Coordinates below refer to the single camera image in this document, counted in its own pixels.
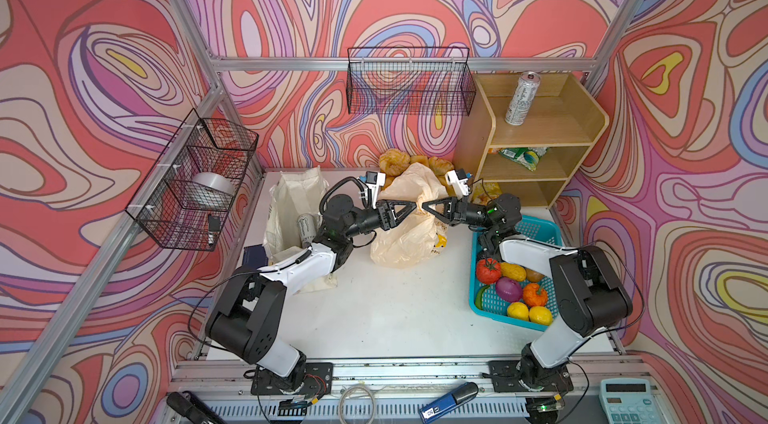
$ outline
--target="wire basket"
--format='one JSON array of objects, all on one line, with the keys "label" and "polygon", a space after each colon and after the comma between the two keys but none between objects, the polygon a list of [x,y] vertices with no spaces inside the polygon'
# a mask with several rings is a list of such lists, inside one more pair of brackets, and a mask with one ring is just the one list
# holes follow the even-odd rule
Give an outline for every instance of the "wire basket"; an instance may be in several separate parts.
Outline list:
[{"label": "wire basket", "polygon": [[[130,210],[136,206],[129,206],[126,211],[160,247],[212,251],[256,152],[258,139],[255,132],[242,125],[197,116],[189,139],[158,187],[138,206],[138,212]],[[223,178],[226,190],[197,182],[200,173]]]},{"label": "wire basket", "polygon": [[350,114],[469,115],[475,80],[465,46],[352,47],[347,50]]}]

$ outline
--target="calculator display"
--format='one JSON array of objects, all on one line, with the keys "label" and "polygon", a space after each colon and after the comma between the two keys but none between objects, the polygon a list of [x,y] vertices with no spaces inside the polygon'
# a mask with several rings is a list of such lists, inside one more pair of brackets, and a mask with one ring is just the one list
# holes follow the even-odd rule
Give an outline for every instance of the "calculator display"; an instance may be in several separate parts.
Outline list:
[{"label": "calculator display", "polygon": [[645,384],[606,384],[605,392],[645,392]]}]

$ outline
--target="swirly patterned wall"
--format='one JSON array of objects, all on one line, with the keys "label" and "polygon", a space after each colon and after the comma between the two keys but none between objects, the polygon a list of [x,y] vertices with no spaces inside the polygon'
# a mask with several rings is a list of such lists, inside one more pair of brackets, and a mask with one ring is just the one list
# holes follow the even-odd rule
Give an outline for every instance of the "swirly patterned wall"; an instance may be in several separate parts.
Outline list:
[{"label": "swirly patterned wall", "polygon": [[[0,384],[206,91],[167,0],[0,0]],[[150,420],[252,188],[214,253],[140,235],[26,422]]]},{"label": "swirly patterned wall", "polygon": [[[464,44],[474,56],[593,56],[622,0],[189,0],[219,56],[346,56]],[[455,116],[350,116],[346,73],[223,76],[269,166],[368,166],[391,147],[450,158]]]},{"label": "swirly patterned wall", "polygon": [[768,0],[645,0],[598,96],[610,128],[557,203],[636,277],[648,310],[622,340],[683,423],[768,422],[766,23]]}]

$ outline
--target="red onion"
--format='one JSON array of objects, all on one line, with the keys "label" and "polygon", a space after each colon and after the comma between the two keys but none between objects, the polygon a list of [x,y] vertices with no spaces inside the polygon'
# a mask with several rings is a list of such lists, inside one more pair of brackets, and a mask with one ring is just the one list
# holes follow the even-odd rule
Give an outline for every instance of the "red onion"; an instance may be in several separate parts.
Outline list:
[{"label": "red onion", "polygon": [[500,277],[495,286],[496,294],[508,303],[520,301],[523,297],[523,288],[520,283],[509,277]]}]

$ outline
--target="silver can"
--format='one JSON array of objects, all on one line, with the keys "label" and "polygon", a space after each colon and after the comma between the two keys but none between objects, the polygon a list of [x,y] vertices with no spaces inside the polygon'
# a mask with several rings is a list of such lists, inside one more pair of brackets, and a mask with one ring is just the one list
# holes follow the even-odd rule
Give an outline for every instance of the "silver can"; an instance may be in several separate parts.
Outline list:
[{"label": "silver can", "polygon": [[315,236],[317,236],[315,217],[311,214],[301,215],[299,216],[299,220],[296,223],[299,226],[299,238],[301,239],[301,246],[306,249],[312,244]]},{"label": "silver can", "polygon": [[541,83],[542,77],[533,71],[526,71],[520,76],[518,88],[514,91],[512,101],[509,102],[504,121],[515,126],[519,126],[525,121],[525,116],[528,115],[528,110],[533,104],[533,98],[536,96],[538,85]]}]

